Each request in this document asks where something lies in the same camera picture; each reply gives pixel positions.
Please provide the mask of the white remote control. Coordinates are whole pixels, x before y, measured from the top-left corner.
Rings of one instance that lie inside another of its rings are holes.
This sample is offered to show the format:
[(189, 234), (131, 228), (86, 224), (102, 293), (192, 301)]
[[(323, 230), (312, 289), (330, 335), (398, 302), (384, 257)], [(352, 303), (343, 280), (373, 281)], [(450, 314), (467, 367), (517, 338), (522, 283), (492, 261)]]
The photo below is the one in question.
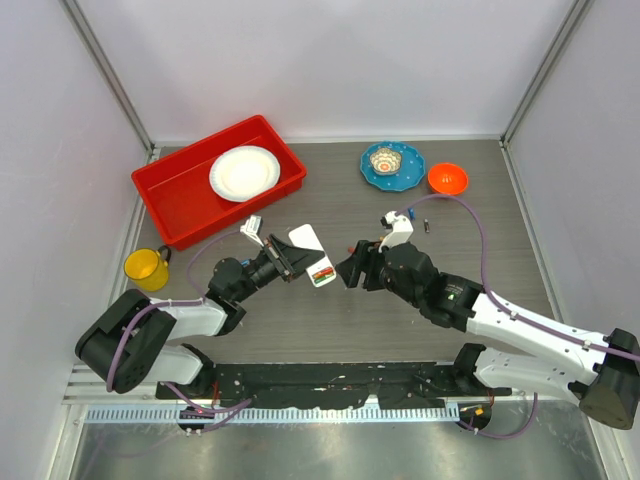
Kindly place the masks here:
[(303, 249), (308, 254), (306, 274), (315, 288), (322, 288), (336, 279), (334, 264), (310, 224), (292, 229), (288, 237), (295, 247)]

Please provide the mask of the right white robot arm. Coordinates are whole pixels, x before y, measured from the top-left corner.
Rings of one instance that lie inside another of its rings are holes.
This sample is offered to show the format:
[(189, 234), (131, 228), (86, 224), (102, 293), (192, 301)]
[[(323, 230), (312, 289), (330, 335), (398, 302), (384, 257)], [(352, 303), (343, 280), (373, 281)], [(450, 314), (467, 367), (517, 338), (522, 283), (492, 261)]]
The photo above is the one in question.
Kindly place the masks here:
[(583, 330), (530, 312), (477, 282), (439, 271), (410, 243), (380, 248), (361, 241), (336, 271), (348, 288), (389, 291), (437, 326), (518, 349), (509, 356), (464, 345), (451, 371), (460, 393), (484, 386), (535, 392), (574, 404), (611, 428), (632, 428), (639, 405), (639, 341), (632, 333)]

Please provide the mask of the green battery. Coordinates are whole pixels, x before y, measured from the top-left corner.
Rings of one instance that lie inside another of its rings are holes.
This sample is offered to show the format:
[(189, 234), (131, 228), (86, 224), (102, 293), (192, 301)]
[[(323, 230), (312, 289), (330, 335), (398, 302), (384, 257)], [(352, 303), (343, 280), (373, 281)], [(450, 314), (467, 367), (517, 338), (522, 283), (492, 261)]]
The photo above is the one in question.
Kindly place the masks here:
[(331, 278), (333, 275), (334, 275), (333, 272), (328, 272), (324, 274), (315, 275), (313, 279), (314, 279), (314, 282), (321, 282), (321, 281), (324, 281), (325, 279)]

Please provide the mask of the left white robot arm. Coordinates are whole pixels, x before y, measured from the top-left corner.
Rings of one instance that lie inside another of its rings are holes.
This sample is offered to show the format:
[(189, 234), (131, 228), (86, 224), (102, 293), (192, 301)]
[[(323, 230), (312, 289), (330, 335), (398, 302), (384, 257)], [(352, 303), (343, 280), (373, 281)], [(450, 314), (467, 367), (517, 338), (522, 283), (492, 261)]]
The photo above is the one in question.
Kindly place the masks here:
[(231, 333), (246, 314), (244, 300), (276, 279), (299, 278), (324, 257), (322, 248), (270, 235), (255, 258), (218, 261), (206, 293), (195, 300), (161, 301), (129, 289), (81, 335), (75, 355), (110, 392), (155, 382), (162, 398), (203, 398), (216, 381), (214, 363), (185, 338)]

